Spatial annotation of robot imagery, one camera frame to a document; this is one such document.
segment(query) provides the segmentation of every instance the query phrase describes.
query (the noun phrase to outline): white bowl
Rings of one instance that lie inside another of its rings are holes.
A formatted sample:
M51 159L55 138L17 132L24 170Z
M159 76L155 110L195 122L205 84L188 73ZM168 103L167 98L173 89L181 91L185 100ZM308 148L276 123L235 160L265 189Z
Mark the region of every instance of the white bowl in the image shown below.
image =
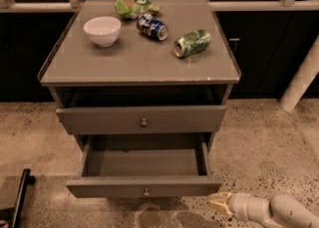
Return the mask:
M115 17L97 17L88 21L83 29L95 44L110 47L120 36L121 21Z

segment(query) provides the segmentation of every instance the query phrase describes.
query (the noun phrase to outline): drawer knob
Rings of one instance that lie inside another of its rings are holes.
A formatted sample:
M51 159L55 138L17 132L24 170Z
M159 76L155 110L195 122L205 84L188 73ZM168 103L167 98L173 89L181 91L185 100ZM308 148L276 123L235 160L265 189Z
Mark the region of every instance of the drawer knob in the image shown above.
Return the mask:
M142 118L140 125L141 125L141 127L147 127L149 124L145 118Z
M145 197L150 196L150 193L149 193L149 189L148 189L148 188L145 189L145 191L144 191L144 196L145 196Z

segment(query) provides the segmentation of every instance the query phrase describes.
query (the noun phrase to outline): soda can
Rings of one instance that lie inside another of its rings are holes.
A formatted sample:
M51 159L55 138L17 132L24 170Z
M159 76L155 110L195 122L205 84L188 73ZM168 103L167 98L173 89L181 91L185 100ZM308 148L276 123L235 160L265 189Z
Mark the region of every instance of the soda can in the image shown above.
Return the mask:
M168 35L168 27L151 14L144 14L137 22L138 29L150 38L163 41Z
M210 34L199 29L179 37L173 43L173 50L178 57L185 58L204 51L210 45Z

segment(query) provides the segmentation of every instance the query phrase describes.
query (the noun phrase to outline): green plastic bag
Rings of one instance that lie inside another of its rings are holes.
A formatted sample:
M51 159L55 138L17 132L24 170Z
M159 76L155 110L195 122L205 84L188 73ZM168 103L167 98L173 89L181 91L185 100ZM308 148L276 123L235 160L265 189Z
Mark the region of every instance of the green plastic bag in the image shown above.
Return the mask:
M121 19L137 19L144 13L154 14L160 10L149 0L116 0L115 7Z

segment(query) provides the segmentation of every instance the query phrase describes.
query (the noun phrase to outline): concrete floor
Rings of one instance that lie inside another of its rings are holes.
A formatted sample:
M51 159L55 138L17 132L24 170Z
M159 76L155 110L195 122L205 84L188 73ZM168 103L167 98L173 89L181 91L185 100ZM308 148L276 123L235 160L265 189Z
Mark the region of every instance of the concrete floor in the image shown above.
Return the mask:
M288 114L277 100L230 100L209 154L220 191L294 196L319 216L319 100ZM27 189L20 227L261 227L210 209L205 197L79 199L66 188L81 152L53 103L0 104L0 208L14 204L20 176Z

